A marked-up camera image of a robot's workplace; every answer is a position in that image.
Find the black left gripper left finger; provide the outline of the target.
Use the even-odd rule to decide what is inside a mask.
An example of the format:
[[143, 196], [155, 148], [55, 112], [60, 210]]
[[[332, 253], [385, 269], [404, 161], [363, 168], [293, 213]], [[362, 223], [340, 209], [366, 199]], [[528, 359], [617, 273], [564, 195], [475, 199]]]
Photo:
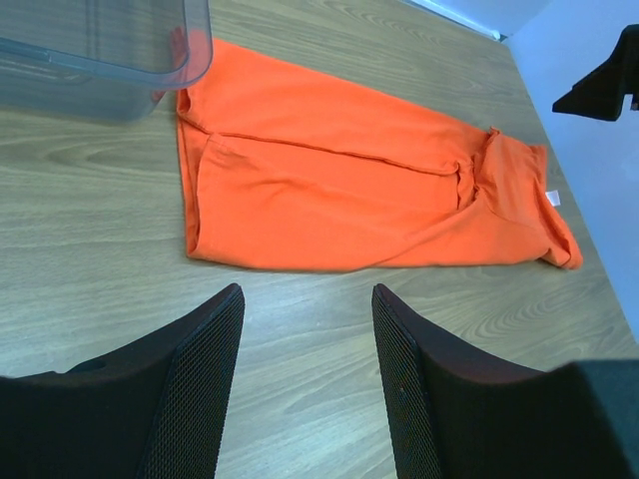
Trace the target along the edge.
[[5, 478], [212, 478], [245, 313], [230, 284], [67, 372], [1, 381]]

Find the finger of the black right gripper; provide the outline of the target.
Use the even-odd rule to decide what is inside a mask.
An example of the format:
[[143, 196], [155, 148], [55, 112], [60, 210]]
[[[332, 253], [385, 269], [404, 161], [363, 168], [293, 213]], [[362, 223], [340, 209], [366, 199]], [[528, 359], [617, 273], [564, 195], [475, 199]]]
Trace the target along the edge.
[[552, 112], [616, 122], [624, 98], [638, 110], [638, 25], [626, 26], [608, 59], [555, 101]]

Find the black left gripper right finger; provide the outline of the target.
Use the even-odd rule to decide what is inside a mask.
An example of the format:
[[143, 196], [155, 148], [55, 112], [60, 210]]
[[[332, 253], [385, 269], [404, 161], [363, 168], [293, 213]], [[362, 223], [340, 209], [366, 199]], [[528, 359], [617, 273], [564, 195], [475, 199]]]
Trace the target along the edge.
[[372, 292], [379, 371], [400, 478], [634, 478], [638, 363], [550, 371], [485, 352]]

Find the orange t shirt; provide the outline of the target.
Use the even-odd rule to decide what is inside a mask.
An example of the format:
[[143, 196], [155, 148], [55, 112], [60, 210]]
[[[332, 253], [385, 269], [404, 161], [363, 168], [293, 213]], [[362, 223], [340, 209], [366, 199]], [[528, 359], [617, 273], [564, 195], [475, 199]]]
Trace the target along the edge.
[[214, 49], [177, 96], [190, 257], [308, 271], [583, 263], [548, 198], [543, 147], [223, 40]]

